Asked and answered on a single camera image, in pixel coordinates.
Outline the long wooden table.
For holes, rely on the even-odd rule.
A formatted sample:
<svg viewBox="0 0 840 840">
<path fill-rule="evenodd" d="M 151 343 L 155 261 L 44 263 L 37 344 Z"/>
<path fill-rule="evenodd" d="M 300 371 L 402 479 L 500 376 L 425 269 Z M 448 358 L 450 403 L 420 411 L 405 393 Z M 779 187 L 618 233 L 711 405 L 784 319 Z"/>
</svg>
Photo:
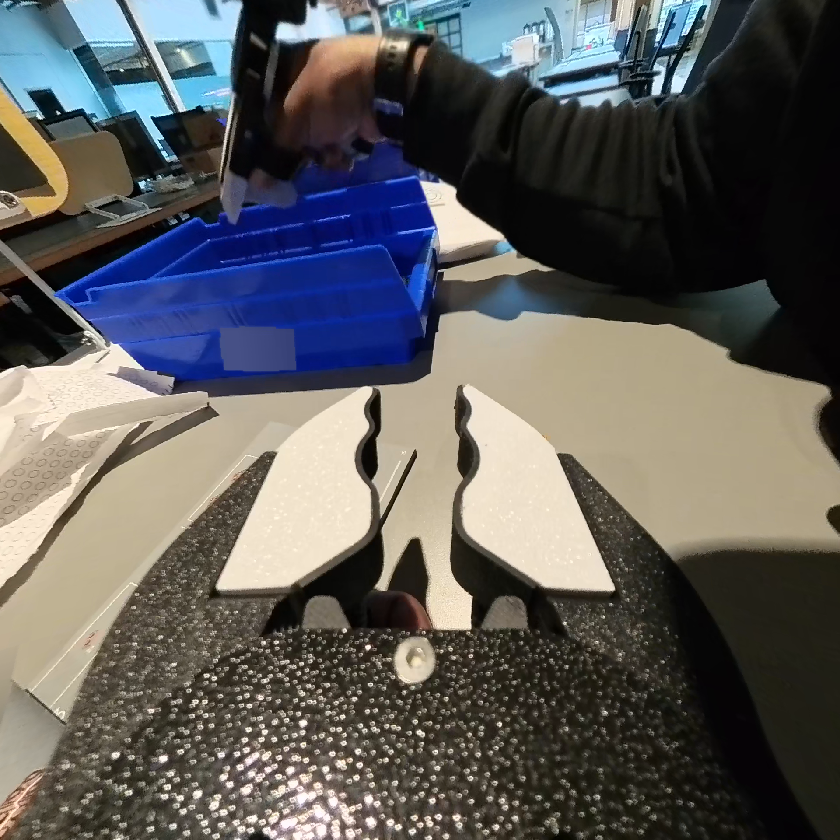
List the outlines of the long wooden table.
<svg viewBox="0 0 840 840">
<path fill-rule="evenodd" d="M 92 214 L 84 213 L 22 234 L 4 233 L 2 239 L 59 290 L 194 217 L 215 219 L 221 210 L 219 191 L 218 179 L 208 178 L 182 191 L 142 195 L 150 212 L 116 227 L 100 227 Z"/>
</svg>

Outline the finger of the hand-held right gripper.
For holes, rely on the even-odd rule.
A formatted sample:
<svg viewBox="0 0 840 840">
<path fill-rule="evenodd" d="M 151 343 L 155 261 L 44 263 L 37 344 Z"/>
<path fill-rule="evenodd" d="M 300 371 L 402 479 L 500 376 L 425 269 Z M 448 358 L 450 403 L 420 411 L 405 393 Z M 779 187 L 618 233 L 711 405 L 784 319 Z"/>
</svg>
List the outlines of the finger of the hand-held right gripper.
<svg viewBox="0 0 840 840">
<path fill-rule="evenodd" d="M 293 182 L 269 178 L 252 177 L 247 183 L 247 204 L 287 208 L 298 200 L 298 191 Z"/>
<path fill-rule="evenodd" d="M 273 39 L 246 39 L 237 46 L 220 171 L 222 206 L 232 224 L 238 221 L 257 173 L 278 177 L 280 154 L 271 126 L 276 73 Z"/>
</svg>

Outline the blue plastic bin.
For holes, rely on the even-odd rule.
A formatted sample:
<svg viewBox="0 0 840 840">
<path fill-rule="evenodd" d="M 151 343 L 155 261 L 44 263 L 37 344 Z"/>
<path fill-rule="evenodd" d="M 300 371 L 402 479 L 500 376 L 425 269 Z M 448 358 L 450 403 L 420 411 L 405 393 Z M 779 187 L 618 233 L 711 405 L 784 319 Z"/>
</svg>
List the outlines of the blue plastic bin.
<svg viewBox="0 0 840 840">
<path fill-rule="evenodd" d="M 194 218 L 57 291 L 179 382 L 411 361 L 438 234 L 416 176 Z"/>
</svg>

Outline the beige divider panel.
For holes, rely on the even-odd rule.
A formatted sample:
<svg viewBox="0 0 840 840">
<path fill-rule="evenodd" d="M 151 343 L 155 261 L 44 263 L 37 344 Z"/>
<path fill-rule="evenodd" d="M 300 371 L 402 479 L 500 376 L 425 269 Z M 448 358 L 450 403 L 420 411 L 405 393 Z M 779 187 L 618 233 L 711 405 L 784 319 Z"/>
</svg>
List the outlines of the beige divider panel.
<svg viewBox="0 0 840 840">
<path fill-rule="evenodd" d="M 87 205 L 101 198 L 130 197 L 134 180 L 115 135 L 108 131 L 87 133 L 48 146 L 62 163 L 68 180 L 68 194 L 58 212 L 77 216 Z"/>
</svg>

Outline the grey desk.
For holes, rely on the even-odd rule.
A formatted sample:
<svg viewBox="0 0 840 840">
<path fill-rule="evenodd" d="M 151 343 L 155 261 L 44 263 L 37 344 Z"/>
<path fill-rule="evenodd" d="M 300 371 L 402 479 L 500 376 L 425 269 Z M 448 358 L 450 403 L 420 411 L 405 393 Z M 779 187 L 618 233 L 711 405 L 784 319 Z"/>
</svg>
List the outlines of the grey desk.
<svg viewBox="0 0 840 840">
<path fill-rule="evenodd" d="M 773 752 L 838 838 L 838 392 L 765 285 L 622 297 L 507 254 L 441 277 L 432 342 L 404 367 L 185 385 L 209 410 L 140 427 L 2 589 L 2 712 L 204 501 L 271 423 L 363 384 L 416 460 L 384 525 L 380 587 L 467 627 L 449 565 L 471 384 L 571 454 L 678 561 L 736 656 Z"/>
</svg>

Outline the crumpled plain white paper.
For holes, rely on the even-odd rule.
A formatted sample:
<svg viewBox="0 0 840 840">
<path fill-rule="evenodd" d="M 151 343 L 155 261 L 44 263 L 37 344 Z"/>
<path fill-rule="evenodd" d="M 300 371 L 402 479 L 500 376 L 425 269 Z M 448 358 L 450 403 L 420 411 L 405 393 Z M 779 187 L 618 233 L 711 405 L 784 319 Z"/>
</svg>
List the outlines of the crumpled plain white paper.
<svg viewBox="0 0 840 840">
<path fill-rule="evenodd" d="M 1 374 L 1 459 L 15 453 L 32 437 L 39 418 L 53 404 L 33 372 L 23 366 Z"/>
</svg>

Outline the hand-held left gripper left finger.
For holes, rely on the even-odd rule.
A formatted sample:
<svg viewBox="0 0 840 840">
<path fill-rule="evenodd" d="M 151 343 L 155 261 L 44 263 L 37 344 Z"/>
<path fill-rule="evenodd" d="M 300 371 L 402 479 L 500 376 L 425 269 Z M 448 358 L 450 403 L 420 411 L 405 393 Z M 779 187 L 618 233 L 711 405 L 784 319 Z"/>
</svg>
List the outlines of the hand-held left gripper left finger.
<svg viewBox="0 0 840 840">
<path fill-rule="evenodd" d="M 217 579 L 220 595 L 288 595 L 367 547 L 380 494 L 364 466 L 376 444 L 380 392 L 363 386 L 293 432 Z"/>
</svg>

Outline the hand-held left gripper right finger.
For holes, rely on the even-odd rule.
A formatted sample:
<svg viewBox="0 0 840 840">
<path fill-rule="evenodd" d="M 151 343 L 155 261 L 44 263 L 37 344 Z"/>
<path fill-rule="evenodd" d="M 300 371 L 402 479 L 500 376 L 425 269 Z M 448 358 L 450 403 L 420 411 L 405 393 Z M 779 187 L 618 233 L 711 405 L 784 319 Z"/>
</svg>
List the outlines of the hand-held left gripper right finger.
<svg viewBox="0 0 840 840">
<path fill-rule="evenodd" d="M 531 589 L 613 596 L 607 569 L 550 441 L 473 385 L 456 392 L 455 531 L 463 543 Z"/>
</svg>

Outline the large white paper bag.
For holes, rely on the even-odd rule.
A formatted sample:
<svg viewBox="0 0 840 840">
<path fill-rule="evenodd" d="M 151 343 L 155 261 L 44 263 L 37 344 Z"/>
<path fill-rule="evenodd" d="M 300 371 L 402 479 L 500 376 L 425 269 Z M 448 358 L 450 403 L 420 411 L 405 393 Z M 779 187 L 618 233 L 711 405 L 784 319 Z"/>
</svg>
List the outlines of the large white paper bag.
<svg viewBox="0 0 840 840">
<path fill-rule="evenodd" d="M 421 186 L 437 228 L 441 266 L 491 256 L 507 242 L 461 205 L 453 186 L 426 181 L 421 181 Z"/>
</svg>

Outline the black wristwatch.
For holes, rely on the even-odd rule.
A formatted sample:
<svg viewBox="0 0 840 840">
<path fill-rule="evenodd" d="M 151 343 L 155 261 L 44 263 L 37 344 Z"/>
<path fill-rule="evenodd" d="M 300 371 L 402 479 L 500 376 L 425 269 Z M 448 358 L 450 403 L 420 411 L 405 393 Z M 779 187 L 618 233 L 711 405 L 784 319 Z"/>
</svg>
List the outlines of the black wristwatch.
<svg viewBox="0 0 840 840">
<path fill-rule="evenodd" d="M 373 115 L 380 135 L 393 144 L 405 139 L 405 116 L 412 91 L 415 58 L 435 42 L 418 29 L 390 29 L 377 48 L 373 76 Z"/>
</svg>

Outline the person's right forearm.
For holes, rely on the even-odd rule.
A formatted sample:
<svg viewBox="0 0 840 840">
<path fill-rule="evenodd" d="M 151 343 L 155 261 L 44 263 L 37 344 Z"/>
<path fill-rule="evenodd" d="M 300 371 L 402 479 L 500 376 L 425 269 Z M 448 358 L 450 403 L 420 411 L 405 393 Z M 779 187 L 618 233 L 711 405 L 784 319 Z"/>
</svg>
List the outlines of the person's right forearm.
<svg viewBox="0 0 840 840">
<path fill-rule="evenodd" d="M 838 315 L 838 2 L 754 2 L 689 95 L 561 103 L 427 52 L 405 157 L 525 256 L 643 295 L 764 280 Z"/>
</svg>

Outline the person's right hand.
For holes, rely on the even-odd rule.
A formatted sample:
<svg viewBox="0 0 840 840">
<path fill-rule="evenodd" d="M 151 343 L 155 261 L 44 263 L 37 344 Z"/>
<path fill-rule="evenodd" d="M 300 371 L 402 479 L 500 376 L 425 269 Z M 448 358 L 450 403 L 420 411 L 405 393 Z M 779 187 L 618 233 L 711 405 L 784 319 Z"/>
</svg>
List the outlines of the person's right hand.
<svg viewBox="0 0 840 840">
<path fill-rule="evenodd" d="M 324 39 L 300 59 L 299 72 L 278 106 L 276 144 L 332 170 L 353 167 L 351 144 L 381 139 L 374 114 L 375 61 L 382 37 Z"/>
</svg>

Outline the black monitor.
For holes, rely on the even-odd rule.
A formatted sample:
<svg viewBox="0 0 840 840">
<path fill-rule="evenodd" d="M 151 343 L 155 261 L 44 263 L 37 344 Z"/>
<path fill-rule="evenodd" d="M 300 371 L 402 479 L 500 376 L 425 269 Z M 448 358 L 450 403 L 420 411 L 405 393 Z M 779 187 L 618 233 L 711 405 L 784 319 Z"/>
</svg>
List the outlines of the black monitor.
<svg viewBox="0 0 840 840">
<path fill-rule="evenodd" d="M 95 125 L 117 138 L 136 185 L 172 174 L 169 162 L 136 111 L 96 121 Z"/>
</svg>

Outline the wooden-edged black chair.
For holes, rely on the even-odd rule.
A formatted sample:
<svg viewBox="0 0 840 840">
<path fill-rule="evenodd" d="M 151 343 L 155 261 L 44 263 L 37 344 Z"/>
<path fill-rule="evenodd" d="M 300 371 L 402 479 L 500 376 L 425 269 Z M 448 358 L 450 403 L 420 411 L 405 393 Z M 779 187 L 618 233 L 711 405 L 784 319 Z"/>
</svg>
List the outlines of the wooden-edged black chair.
<svg viewBox="0 0 840 840">
<path fill-rule="evenodd" d="M 57 211 L 68 194 L 62 163 L 5 89 L 1 90 L 1 191 L 23 199 L 33 216 L 28 221 Z"/>
</svg>

